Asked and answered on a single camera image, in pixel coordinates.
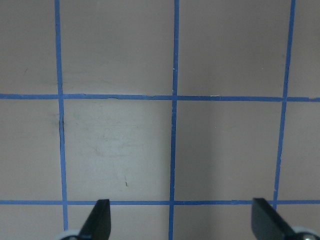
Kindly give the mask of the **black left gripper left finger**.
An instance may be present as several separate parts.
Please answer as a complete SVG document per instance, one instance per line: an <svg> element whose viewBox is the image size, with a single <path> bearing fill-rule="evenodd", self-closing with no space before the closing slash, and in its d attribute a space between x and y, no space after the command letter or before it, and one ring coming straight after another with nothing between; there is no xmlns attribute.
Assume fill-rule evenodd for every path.
<svg viewBox="0 0 320 240"><path fill-rule="evenodd" d="M108 199L98 200L78 234L79 240L108 240L111 234L111 209Z"/></svg>

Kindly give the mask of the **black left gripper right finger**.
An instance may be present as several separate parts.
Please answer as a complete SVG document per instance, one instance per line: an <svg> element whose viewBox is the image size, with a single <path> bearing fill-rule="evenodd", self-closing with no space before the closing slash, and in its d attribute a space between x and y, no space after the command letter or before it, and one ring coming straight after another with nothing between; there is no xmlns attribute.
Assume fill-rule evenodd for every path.
<svg viewBox="0 0 320 240"><path fill-rule="evenodd" d="M257 240L289 240L295 231L264 199L253 198L251 230Z"/></svg>

